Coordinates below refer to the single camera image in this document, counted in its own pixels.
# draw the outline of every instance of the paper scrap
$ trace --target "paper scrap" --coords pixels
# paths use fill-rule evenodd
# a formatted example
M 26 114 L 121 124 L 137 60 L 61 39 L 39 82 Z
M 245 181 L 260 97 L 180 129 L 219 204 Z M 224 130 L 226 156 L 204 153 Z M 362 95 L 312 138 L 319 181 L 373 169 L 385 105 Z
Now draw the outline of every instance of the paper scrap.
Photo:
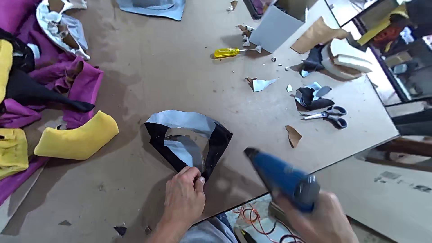
M 229 8 L 227 8 L 226 11 L 227 12 L 233 11 L 237 7 L 237 3 L 238 3 L 238 1 L 232 1 L 231 6 L 229 6 Z
M 244 35 L 243 40 L 246 41 L 245 43 L 243 43 L 243 46 L 250 46 L 251 45 L 251 43 L 249 42 L 249 37 Z
M 257 80 L 257 78 L 249 78 L 247 77 L 246 80 L 249 82 L 249 86 L 251 86 L 252 90 L 254 92 L 262 91 L 265 88 L 267 88 L 272 83 L 276 82 L 277 79 L 272 80 Z
M 288 139 L 289 143 L 291 144 L 292 148 L 297 147 L 299 144 L 300 139 L 303 137 L 300 135 L 299 132 L 297 132 L 292 126 L 285 126 L 285 129 L 288 131 Z

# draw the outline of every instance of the cardboard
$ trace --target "cardboard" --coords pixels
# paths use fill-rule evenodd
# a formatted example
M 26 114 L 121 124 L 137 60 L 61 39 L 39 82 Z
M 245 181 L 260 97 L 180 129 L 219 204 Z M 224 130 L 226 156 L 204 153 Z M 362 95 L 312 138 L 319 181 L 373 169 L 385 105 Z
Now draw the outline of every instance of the cardboard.
M 348 32 L 343 29 L 332 29 L 328 27 L 320 17 L 315 21 L 306 32 L 291 46 L 291 48 L 300 53 L 306 53 L 314 46 L 320 43 L 327 43 L 334 38 L 344 39 L 348 36 Z

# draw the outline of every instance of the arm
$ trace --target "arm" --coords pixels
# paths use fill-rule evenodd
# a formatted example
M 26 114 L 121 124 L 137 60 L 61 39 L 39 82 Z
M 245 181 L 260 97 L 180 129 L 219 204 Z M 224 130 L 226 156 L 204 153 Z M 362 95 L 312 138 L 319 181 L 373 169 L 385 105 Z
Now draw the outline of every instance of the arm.
M 302 214 L 283 196 L 276 199 L 294 230 L 307 243 L 359 243 L 337 196 L 320 191 L 315 208 Z
M 147 243 L 177 243 L 201 216 L 206 202 L 204 178 L 186 166 L 166 183 L 165 210 Z

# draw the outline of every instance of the purple fabric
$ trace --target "purple fabric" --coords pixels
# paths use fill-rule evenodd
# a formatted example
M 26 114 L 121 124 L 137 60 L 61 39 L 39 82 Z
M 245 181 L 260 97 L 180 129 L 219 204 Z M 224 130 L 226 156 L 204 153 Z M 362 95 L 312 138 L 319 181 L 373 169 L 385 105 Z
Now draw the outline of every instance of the purple fabric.
M 19 26 L 29 14 L 35 14 L 36 6 L 41 0 L 0 1 L 0 27 L 16 34 Z
M 56 61 L 58 55 L 64 52 L 44 34 L 36 20 L 35 12 L 22 24 L 17 37 L 24 43 L 33 43 L 39 47 L 41 57 L 35 60 L 36 67 L 52 60 Z
M 5 99 L 6 113 L 0 116 L 0 127 L 20 128 L 41 119 L 41 115 L 13 99 Z
M 94 105 L 104 72 L 86 63 L 81 57 L 70 53 L 62 53 L 58 60 L 56 64 L 30 72 L 29 76 L 50 90 L 62 90 L 64 93 L 69 91 L 68 98 L 71 100 L 84 101 Z M 74 69 L 80 61 L 84 63 L 83 70 L 76 76 L 73 83 L 67 82 L 67 73 Z M 38 112 L 45 108 L 44 106 L 26 107 L 13 99 L 6 100 L 6 112 L 0 116 L 0 127 L 4 128 L 21 128 L 37 121 L 41 118 Z M 63 109 L 63 112 L 63 120 L 67 123 L 67 128 L 70 129 L 84 125 L 93 117 L 93 111 L 83 113 Z
M 49 157 L 36 156 L 30 161 L 26 170 L 0 180 L 0 205 L 49 159 Z

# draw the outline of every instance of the brown paper scrap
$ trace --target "brown paper scrap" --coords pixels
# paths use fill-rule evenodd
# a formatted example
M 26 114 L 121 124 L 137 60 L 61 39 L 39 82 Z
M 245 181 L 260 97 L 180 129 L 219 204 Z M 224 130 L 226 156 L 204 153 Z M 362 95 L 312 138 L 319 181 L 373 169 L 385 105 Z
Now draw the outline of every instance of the brown paper scrap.
M 292 148 L 297 147 L 299 144 L 300 139 L 303 137 L 297 132 L 292 126 L 285 126 L 285 129 L 288 131 L 288 139 L 289 143 L 291 144 Z
M 232 1 L 231 2 L 232 10 L 234 10 L 235 7 L 237 7 L 237 3 L 238 3 L 238 1 Z
M 320 43 L 327 43 L 330 40 L 344 39 L 348 36 L 348 32 L 343 29 L 332 29 L 324 22 L 323 17 L 315 21 L 306 32 L 291 46 L 291 48 L 300 53 L 306 53 L 314 46 Z

